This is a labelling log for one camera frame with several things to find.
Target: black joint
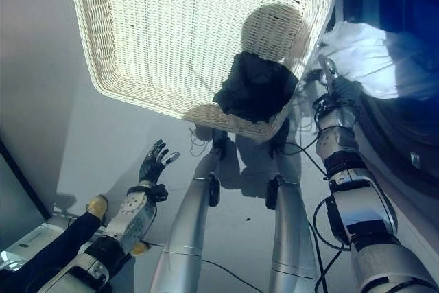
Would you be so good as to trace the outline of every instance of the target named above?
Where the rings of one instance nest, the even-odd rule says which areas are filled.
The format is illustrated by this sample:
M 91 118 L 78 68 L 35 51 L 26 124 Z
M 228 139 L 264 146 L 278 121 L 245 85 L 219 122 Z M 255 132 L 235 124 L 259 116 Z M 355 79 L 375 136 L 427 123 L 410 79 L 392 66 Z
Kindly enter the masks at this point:
M 165 185 L 154 185 L 153 187 L 137 185 L 136 187 L 129 188 L 127 195 L 131 194 L 132 192 L 144 192 L 148 197 L 148 200 L 154 205 L 157 202 L 164 202 L 169 195 Z
M 366 168 L 356 152 L 339 151 L 326 158 L 323 163 L 329 178 L 346 169 Z
M 272 210 L 276 209 L 278 189 L 279 189 L 279 182 L 277 178 L 273 178 L 272 180 L 268 181 L 267 193 L 265 195 L 265 206 L 268 209 L 272 209 Z
M 91 244 L 85 253 L 98 259 L 112 274 L 119 262 L 125 257 L 123 248 L 119 242 L 110 236 L 101 236 Z
M 325 199 L 327 210 L 328 210 L 328 220 L 331 225 L 331 231 L 334 237 L 341 243 L 349 245 L 349 238 L 344 230 L 344 225 L 340 212 L 338 211 L 337 204 L 335 203 L 334 196 L 331 195 Z
M 370 183 L 367 180 L 356 180 L 356 181 L 342 183 L 341 185 L 338 185 L 334 180 L 332 180 L 329 183 L 329 189 L 331 190 L 332 193 L 365 188 L 369 186 Z
M 104 275 L 101 275 L 98 279 L 96 279 L 87 271 L 85 271 L 85 269 L 77 266 L 70 268 L 67 273 L 73 275 L 78 280 L 80 280 L 90 288 L 94 289 L 95 291 L 99 291 L 100 288 L 104 286 L 104 284 L 107 282 L 107 280 L 109 280 L 109 278 L 105 278 Z
M 399 240 L 389 234 L 383 220 L 371 220 L 359 222 L 347 226 L 352 236 L 352 244 L 359 252 L 363 248 L 377 244 L 399 245 Z
M 213 174 L 209 174 L 209 206 L 215 207 L 220 202 L 220 181 Z

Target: white laundry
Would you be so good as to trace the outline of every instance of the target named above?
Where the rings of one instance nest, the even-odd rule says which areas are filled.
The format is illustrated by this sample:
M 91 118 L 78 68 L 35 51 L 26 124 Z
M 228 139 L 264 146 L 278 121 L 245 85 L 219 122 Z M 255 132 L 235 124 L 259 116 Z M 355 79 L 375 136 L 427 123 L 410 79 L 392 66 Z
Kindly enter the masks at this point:
M 358 81 L 379 99 L 439 96 L 439 51 L 406 33 L 365 23 L 338 22 L 322 37 L 318 54 L 332 59 L 341 75 Z M 313 68 L 320 67 L 315 61 Z

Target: gray wall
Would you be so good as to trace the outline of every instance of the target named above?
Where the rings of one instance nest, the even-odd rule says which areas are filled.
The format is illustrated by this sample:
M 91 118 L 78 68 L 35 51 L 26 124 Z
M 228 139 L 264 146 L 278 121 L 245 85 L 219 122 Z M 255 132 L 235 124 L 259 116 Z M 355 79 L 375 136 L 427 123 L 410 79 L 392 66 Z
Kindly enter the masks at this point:
M 43 222 L 44 217 L 0 155 L 0 250 Z
M 1 0 L 1 137 L 46 207 L 54 203 L 78 74 L 73 0 Z

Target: black cloth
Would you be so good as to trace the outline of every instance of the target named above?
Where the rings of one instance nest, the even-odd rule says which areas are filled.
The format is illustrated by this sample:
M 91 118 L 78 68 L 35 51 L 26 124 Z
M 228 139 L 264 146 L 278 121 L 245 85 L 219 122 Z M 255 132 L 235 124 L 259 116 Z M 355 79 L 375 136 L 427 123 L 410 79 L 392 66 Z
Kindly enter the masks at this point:
M 268 122 L 293 96 L 298 79 L 283 65 L 243 51 L 213 101 L 224 113 L 256 123 Z
M 81 245 L 92 238 L 100 225 L 100 219 L 93 214 L 81 215 L 58 238 L 0 283 L 0 292 L 37 292 L 73 260 Z

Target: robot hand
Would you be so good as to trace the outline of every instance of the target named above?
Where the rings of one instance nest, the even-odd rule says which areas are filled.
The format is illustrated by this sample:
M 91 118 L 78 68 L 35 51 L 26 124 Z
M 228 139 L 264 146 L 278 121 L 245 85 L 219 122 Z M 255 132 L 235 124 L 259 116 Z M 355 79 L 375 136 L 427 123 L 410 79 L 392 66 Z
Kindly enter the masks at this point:
M 180 153 L 173 152 L 165 160 L 163 157 L 169 152 L 169 149 L 163 148 L 166 146 L 162 140 L 158 140 L 152 149 L 147 153 L 145 160 L 139 170 L 139 182 L 149 181 L 156 184 L 160 174 L 170 163 L 178 159 Z

